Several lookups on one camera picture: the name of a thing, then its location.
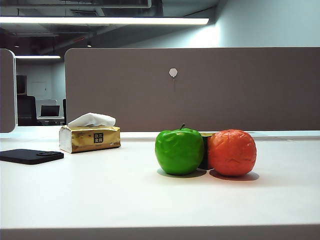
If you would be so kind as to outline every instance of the smartphone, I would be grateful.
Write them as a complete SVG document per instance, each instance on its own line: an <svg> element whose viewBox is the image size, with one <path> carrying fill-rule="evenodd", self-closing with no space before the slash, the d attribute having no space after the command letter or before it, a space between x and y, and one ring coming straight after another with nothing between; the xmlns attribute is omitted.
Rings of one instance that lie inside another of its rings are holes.
<svg viewBox="0 0 320 240"><path fill-rule="evenodd" d="M8 151L0 151L0 161L18 164L42 164L63 158L64 154L59 151L40 151L30 149L13 149Z"/></svg>

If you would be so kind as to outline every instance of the green apple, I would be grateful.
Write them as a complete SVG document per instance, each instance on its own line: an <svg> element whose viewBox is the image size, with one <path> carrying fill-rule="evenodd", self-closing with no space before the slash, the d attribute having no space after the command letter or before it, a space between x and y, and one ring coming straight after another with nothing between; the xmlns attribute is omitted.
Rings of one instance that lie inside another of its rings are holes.
<svg viewBox="0 0 320 240"><path fill-rule="evenodd" d="M190 128L165 130L155 140L155 155L167 174L185 175L199 167L205 152L200 133Z"/></svg>

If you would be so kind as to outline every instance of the office chair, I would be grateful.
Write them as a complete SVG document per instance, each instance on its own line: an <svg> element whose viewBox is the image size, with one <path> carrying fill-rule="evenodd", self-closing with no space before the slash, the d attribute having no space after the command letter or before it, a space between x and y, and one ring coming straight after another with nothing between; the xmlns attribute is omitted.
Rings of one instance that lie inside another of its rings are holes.
<svg viewBox="0 0 320 240"><path fill-rule="evenodd" d="M64 125L67 125L67 107L66 107L66 99L62 100L63 104L63 116L64 116Z"/></svg>
<svg viewBox="0 0 320 240"><path fill-rule="evenodd" d="M34 96L17 95L18 126L42 126L37 120Z"/></svg>

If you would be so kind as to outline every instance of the desk surface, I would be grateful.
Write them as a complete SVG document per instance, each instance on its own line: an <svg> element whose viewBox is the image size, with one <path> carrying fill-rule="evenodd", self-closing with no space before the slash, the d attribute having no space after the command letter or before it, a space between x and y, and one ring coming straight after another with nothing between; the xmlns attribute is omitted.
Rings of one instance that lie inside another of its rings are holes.
<svg viewBox="0 0 320 240"><path fill-rule="evenodd" d="M59 151L59 128L18 127L2 135L1 151ZM240 179L214 171L165 174L154 154L156 135L123 132L120 148L65 152L39 165L1 161L2 237L19 229L212 227L218 233L226 226L313 226L320 234L320 131L253 133L256 165Z"/></svg>

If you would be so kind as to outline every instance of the light fixture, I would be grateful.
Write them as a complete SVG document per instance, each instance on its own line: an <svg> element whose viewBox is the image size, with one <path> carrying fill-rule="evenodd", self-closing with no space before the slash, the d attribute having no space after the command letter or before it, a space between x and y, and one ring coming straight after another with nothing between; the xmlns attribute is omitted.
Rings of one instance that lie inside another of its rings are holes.
<svg viewBox="0 0 320 240"><path fill-rule="evenodd" d="M16 59L60 59L58 55L25 55L15 56Z"/></svg>
<svg viewBox="0 0 320 240"><path fill-rule="evenodd" d="M13 46L14 46L15 48L20 48L18 38L15 39Z"/></svg>
<svg viewBox="0 0 320 240"><path fill-rule="evenodd" d="M2 24L145 24L145 25L206 25L209 18L175 17L28 17L0 16Z"/></svg>

